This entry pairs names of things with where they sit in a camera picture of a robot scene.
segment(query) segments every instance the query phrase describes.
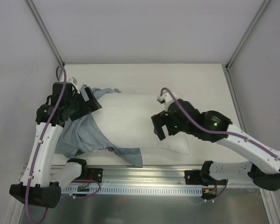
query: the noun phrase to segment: cable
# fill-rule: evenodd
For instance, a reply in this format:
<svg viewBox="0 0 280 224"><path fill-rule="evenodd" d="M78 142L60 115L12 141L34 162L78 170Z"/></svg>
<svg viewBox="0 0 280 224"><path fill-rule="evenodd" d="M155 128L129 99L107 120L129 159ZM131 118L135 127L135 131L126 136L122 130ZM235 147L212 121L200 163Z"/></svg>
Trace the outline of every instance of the cable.
<svg viewBox="0 0 280 224"><path fill-rule="evenodd" d="M53 118L54 113L55 113L56 110L57 110L57 107L58 107L58 105L59 105L59 103L60 103L60 101L61 101L62 95L63 95L64 90L65 90L65 85L66 85L66 71L65 71L65 68L64 68L63 66L61 66L61 65L57 66L57 68L56 68L56 77L57 77L57 80L60 81L60 79L59 79L59 77L58 77L58 70L59 70L60 68L63 70L63 74L64 74L64 81L63 81L62 89L61 89L61 92L60 92L60 96L59 96L59 98L58 98L58 100L57 100L57 102L56 102L56 105L54 106L54 109L53 109L51 115L49 116L49 119L48 119L48 121L47 121L45 127L43 128L42 134L41 134L41 136L40 136L40 138L39 138L40 142L39 142L39 143L37 144L37 146L36 146L36 150L35 150L35 153L34 153L34 156L33 156L33 160L32 160L32 163L31 163L31 168L30 168L29 176L33 176L33 169L34 169L34 165L35 165L35 162L36 162L36 158L37 158L39 149L40 149L41 144L42 144L42 143L41 143L41 142L42 142L42 139L43 139L43 137L44 137L44 135L45 135L45 133L46 133L46 130L47 130L49 124L50 124L50 121L51 121L52 118ZM27 215L28 219L29 219L33 224L40 224L40 223L42 223L42 222L44 221L44 219L45 219L45 217L46 217L46 215L47 215L47 212L48 212L48 208L46 208L45 213L43 214L43 217L42 217L42 219L41 219L40 222L36 222L36 221L34 221L34 220L32 219L31 214L30 214L30 211L29 211L29 204L28 204L30 185L31 185L31 178L28 179L27 188L26 188L26 193L25 193L25 209L26 209L26 215Z"/></svg>
<svg viewBox="0 0 280 224"><path fill-rule="evenodd" d="M174 97L174 95L172 94L172 92L166 88L166 87L163 87L162 90L161 90L161 96L163 95L163 92L164 91L167 91L170 96L172 97L172 99L174 100L175 104L178 106L178 108L182 111L182 113L186 116L186 118L189 119L189 121L192 122L193 125L195 125L198 129L200 129L201 131L203 132L206 132L206 133L209 133L209 134L227 134L227 135L233 135L233 136L237 136L241 139L244 139L245 141L248 141L250 143L252 143L253 145L257 146L258 148L262 149L263 151L265 151L266 153L268 153L269 155L271 155L273 158L277 159L277 160L280 160L280 158L272 153L270 150L268 150L267 148L263 147L262 145L260 145L259 143L247 138L246 136L243 136L241 134L238 134L238 133L234 133L234 132L221 132L221 131L211 131L211 130L208 130L202 126L200 126L187 112L186 110L182 107L182 105L178 102L178 100Z"/></svg>
<svg viewBox="0 0 280 224"><path fill-rule="evenodd" d="M83 199L83 198L91 197L101 190L101 185L96 181L92 181L92 180L73 180L72 182L88 182L88 183L96 183L98 185L98 189L95 192L92 192L91 194L88 194L86 196L73 196L74 199ZM66 197L66 196L72 196L72 194L63 195L63 196L60 197L60 199Z"/></svg>
<svg viewBox="0 0 280 224"><path fill-rule="evenodd" d="M201 201L201 202L198 202L198 203L191 203L190 201L189 201L189 203L191 204L191 205L194 205L194 206L197 206L197 205L201 205L201 204L203 204L203 203L206 203L206 202L215 202L215 200L217 200L222 194L223 194L223 192L225 192L226 191L226 188L227 188L227 185L228 185L228 180L226 180L226 184L225 184L225 186L224 186L224 188L222 189L222 191L215 197L215 198L213 198L213 199L210 199L210 200L203 200L203 201Z"/></svg>
<svg viewBox="0 0 280 224"><path fill-rule="evenodd" d="M84 189L84 188L87 188L88 186L89 186L89 183L90 182L85 182L83 185L82 185L82 189Z"/></svg>
<svg viewBox="0 0 280 224"><path fill-rule="evenodd" d="M217 192L217 187L218 187L218 181L216 180L216 184L215 184L214 188L211 190L215 190Z"/></svg>

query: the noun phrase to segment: fabric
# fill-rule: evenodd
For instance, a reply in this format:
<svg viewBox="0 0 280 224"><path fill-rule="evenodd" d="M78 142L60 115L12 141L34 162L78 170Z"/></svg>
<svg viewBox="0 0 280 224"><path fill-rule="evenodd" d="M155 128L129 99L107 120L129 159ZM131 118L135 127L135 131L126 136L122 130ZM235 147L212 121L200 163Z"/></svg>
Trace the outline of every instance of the fabric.
<svg viewBox="0 0 280 224"><path fill-rule="evenodd" d="M118 89L112 90L110 88L92 88L91 90L98 102L99 99L105 94L121 93ZM63 132L56 145L55 153L63 154L64 156L70 158L77 154L84 152L94 152L101 149L109 149L109 151L114 151L116 155L120 156L122 159L132 165L143 166L140 149L121 148L112 144L102 134L91 113L75 121L71 121L69 119L65 123Z"/></svg>
<svg viewBox="0 0 280 224"><path fill-rule="evenodd" d="M189 154L186 133L169 136L162 141L154 134L151 116L164 110L155 96L125 93L105 94L99 103L103 109L92 113L101 133L114 145L122 148L163 148Z"/></svg>

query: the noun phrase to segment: metal frame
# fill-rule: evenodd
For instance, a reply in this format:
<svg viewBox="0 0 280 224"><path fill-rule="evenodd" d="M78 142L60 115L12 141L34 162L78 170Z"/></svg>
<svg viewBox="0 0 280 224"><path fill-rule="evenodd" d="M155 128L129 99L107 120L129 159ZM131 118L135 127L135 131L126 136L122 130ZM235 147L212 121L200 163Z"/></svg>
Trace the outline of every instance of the metal frame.
<svg viewBox="0 0 280 224"><path fill-rule="evenodd" d="M246 132L246 128L245 128L245 125L244 125L244 120L243 120L243 117L242 117L242 113L241 113L240 108L239 108L238 98L237 98L237 95L236 95L236 92L235 92L235 89L234 89L234 86L233 86L233 83L232 83L230 70L223 67L223 71L224 71L224 74L225 74L225 77L226 77L227 85L228 85L229 90L230 90L230 94L231 94L231 98L232 98L234 107L235 107L235 110L236 110L236 113L237 113L237 117L238 117L240 127L243 131ZM267 214L267 217L269 219L269 222L271 224L280 224L280 211L279 211L278 205L275 201L273 193L268 191L268 190L263 190L263 189L260 189L260 192L261 192L261 195L262 195L262 199L263 199L263 202L264 202L264 205L265 205L266 214Z"/></svg>
<svg viewBox="0 0 280 224"><path fill-rule="evenodd" d="M261 4L261 6L259 7L257 13L255 14L254 18L252 19L251 23L249 24L247 30L245 31L244 36L242 37L242 39L240 40L238 46L236 47L235 51L233 52L229 62L227 63L227 69L229 69L233 62L235 61L235 59L238 57L239 53L241 52L241 50L244 48L246 41L248 40L248 38L250 37L251 33L253 32L254 28L256 27L258 21L260 20L260 18L262 17L263 13L265 12L265 10L267 9L268 5L271 3L272 0L264 0Z"/></svg>
<svg viewBox="0 0 280 224"><path fill-rule="evenodd" d="M52 166L51 175L62 169L63 166ZM201 170L201 165L188 166L88 166L102 168L102 185L117 186L162 186L162 187L205 187L202 185L186 185L185 170ZM258 188L252 181L230 180L232 188Z"/></svg>
<svg viewBox="0 0 280 224"><path fill-rule="evenodd" d="M38 11L37 11L37 9L35 7L34 2L32 0L25 0L25 2L27 3L27 5L28 5L28 7L30 9L30 12L32 13L33 17L35 18L35 21L38 24L39 28L41 29L44 37L48 41L48 44L49 44L50 48L52 49L53 54L54 54L56 60L58 61L58 63L60 65L64 65L64 62L62 61L62 58L61 58L61 56L60 56L60 54L59 54L59 52L58 52L58 50L57 50L57 48L56 48L56 46L54 44L54 42L53 42L49 32L48 32L45 24L43 23L40 14L38 13Z"/></svg>

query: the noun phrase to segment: black joint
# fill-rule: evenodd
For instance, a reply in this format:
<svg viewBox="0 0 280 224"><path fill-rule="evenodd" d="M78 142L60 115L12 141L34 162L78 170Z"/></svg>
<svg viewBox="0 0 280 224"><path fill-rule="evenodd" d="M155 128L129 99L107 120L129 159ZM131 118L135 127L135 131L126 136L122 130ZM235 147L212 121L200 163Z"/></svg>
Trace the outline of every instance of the black joint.
<svg viewBox="0 0 280 224"><path fill-rule="evenodd" d="M253 179L253 183L265 190L276 191L280 189L280 173L278 174L265 174L254 164L248 176Z"/></svg>
<svg viewBox="0 0 280 224"><path fill-rule="evenodd" d="M201 171L200 171L200 176L201 179L205 183L213 182L214 178L210 177L210 166L213 164L213 161L205 161L202 165Z"/></svg>
<svg viewBox="0 0 280 224"><path fill-rule="evenodd" d="M166 138L165 133L162 129L162 127L165 125L163 116L165 116L164 111L151 117L151 120L154 124L154 133L159 137L160 141Z"/></svg>
<svg viewBox="0 0 280 224"><path fill-rule="evenodd" d="M79 180L85 180L85 179L88 178L87 161L86 161L86 160L71 158L71 159L69 159L66 163L68 163L68 162L76 162L76 163L82 165L82 172L81 172L81 175L80 175L77 179L79 179Z"/></svg>
<svg viewBox="0 0 280 224"><path fill-rule="evenodd" d="M25 204L26 188L27 186L23 186L23 183L12 184L9 194L22 204ZM44 208L54 208L57 206L60 197L61 188L58 182L50 183L48 187L30 187L28 204Z"/></svg>

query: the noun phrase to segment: white table surface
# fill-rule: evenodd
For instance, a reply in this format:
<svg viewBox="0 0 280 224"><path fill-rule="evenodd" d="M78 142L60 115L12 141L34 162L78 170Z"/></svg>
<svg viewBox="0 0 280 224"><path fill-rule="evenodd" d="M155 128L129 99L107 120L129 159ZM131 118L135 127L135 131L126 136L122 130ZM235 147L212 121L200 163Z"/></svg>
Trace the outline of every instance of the white table surface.
<svg viewBox="0 0 280 224"><path fill-rule="evenodd" d="M162 87L183 95L200 112L219 111L236 125L238 119L220 64L69 64L68 78L75 77L78 87L117 88L124 93L157 95ZM240 162L245 158L215 143L187 136L190 154L166 149L141 149L143 165L193 165L206 160ZM78 158L89 165L129 165L108 150L85 153ZM55 154L53 165L64 165L68 158Z"/></svg>

